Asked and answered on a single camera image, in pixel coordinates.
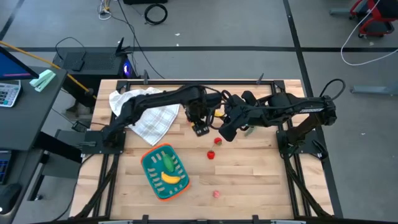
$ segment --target gray floor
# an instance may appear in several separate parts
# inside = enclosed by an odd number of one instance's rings
[[[356,25],[346,17],[330,17],[330,7],[350,6],[344,0],[290,0],[298,38],[302,47],[341,47]],[[3,0],[0,27],[11,14],[16,0]],[[98,19],[98,0],[30,0],[17,13],[4,41],[18,47],[54,47],[64,37],[73,36],[89,47],[112,47],[125,37],[132,45],[132,35],[122,22]],[[170,0],[165,24],[149,26],[130,6],[123,5],[133,23],[137,38],[145,47],[165,46],[265,46],[293,47],[289,24],[282,1]],[[141,13],[145,5],[136,6]],[[111,1],[115,17],[123,18],[118,4]],[[398,32],[382,39],[358,39],[356,33],[347,47],[398,47]],[[72,40],[63,47],[76,47]],[[33,52],[51,60],[54,52]],[[42,62],[13,53],[28,65]],[[141,53],[134,54],[137,69],[156,74]],[[167,78],[264,78],[302,77],[295,52],[200,51],[146,52],[153,66]],[[340,53],[304,52],[313,92],[319,94],[332,78],[355,84],[388,85],[397,80],[398,54],[362,67],[343,63]],[[380,53],[347,53],[350,62],[363,62]],[[339,86],[329,92],[334,94]],[[325,127],[336,186],[346,218],[398,222],[398,153],[395,133],[398,110],[396,96],[352,95],[346,90],[335,103],[338,120]],[[54,109],[64,113],[73,99],[60,92]],[[51,112],[44,131],[54,134],[57,128],[71,124]],[[40,190],[45,200],[26,202],[15,223],[49,221],[58,216],[72,196],[75,180],[47,179]]]

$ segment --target desk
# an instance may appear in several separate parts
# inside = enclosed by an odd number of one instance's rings
[[[161,82],[169,85],[151,84]],[[179,85],[173,83],[173,80],[149,80],[149,85],[132,85],[131,89],[153,86],[160,90],[175,90]],[[286,92],[304,97],[300,80],[284,80],[284,83]],[[117,80],[101,82],[93,122],[109,124],[112,113],[109,94],[116,89],[116,84]],[[238,95],[244,90],[250,90],[256,98],[271,94],[269,85],[206,86],[228,90],[231,94]],[[301,123],[306,117],[307,115],[295,116],[294,125]],[[215,121],[215,126],[220,124],[219,121]],[[92,130],[101,128],[98,124],[91,125]],[[293,218],[276,131],[277,127],[256,128],[248,137],[238,131],[233,142],[224,140],[221,146],[213,148],[216,157],[211,161],[207,159],[206,153],[212,147],[214,138],[220,135],[211,129],[210,134],[196,137],[181,107],[173,125],[158,144],[168,142],[173,146],[189,174],[192,186],[179,197],[169,202],[161,202],[153,193],[140,164],[141,156],[152,146],[128,130],[125,151],[119,159],[111,219],[140,220],[143,215],[149,215],[151,220],[243,220],[251,219],[255,214],[259,215],[260,219]],[[102,155],[95,155],[81,168],[70,216],[80,212],[96,190],[102,158]],[[310,155],[300,155],[300,158],[307,188],[317,202],[328,213],[333,214],[321,162]],[[214,190],[220,191],[220,198],[213,198]],[[106,193],[105,190],[101,201],[102,212]],[[303,215],[301,197],[297,198],[298,209]]]
[[[48,68],[31,67],[33,71],[42,73]],[[42,133],[40,130],[50,112],[52,105],[62,87],[67,75],[65,70],[53,70],[57,75],[41,92],[37,92],[29,85],[30,80],[22,80],[22,95],[12,108],[0,108],[0,142],[3,149],[12,149],[13,162],[8,173],[6,184],[19,183],[22,191],[19,194],[13,210],[6,215],[0,215],[0,223],[11,223],[27,191],[35,170],[42,159],[46,143],[53,143],[56,139]]]

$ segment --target computer monitor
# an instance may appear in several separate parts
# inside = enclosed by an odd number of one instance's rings
[[[0,47],[0,81],[1,80],[22,80],[38,78],[28,66],[15,58],[6,49]]]

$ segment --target white towel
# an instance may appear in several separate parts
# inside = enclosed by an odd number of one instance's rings
[[[109,95],[109,104],[116,116],[120,115],[123,103],[131,97],[142,94],[161,93],[162,91],[149,87],[146,90],[131,90],[120,95],[114,91]],[[143,112],[136,125],[129,125],[136,134],[141,136],[146,142],[154,146],[166,134],[171,127],[174,119],[178,115],[180,105],[161,106],[158,108],[147,109]]]

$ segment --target wooden table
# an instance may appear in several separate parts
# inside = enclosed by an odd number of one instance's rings
[[[300,80],[284,80],[286,91],[297,97],[304,97]],[[109,94],[116,89],[117,80],[103,80],[99,88],[93,122],[109,124],[111,108]],[[178,85],[158,85],[161,90],[174,90]],[[132,86],[146,89],[149,86]],[[271,88],[264,85],[210,85],[218,90],[228,90],[231,94],[240,94],[250,90],[256,98],[271,94]],[[298,125],[306,115],[293,118]],[[102,126],[92,124],[91,129]],[[167,134],[158,144],[170,143],[182,160],[192,186],[181,196],[169,202],[161,202],[153,193],[140,164],[141,156],[152,148],[131,130],[127,131],[125,151],[119,160],[116,186],[114,190],[111,219],[141,219],[149,215],[150,219],[251,219],[259,215],[260,219],[293,218],[284,162],[279,156],[275,132],[276,127],[256,128],[248,137],[238,131],[233,142],[223,141],[215,146],[214,160],[206,153],[213,145],[215,130],[210,134],[196,137],[187,123],[184,109]],[[70,215],[77,214],[93,195],[98,185],[102,155],[93,156],[81,168]],[[321,162],[310,156],[300,155],[305,183],[317,202],[330,214],[331,207]],[[220,192],[219,198],[213,198],[213,191]],[[303,207],[299,190],[296,188],[300,214]],[[105,196],[101,201],[104,211]]]

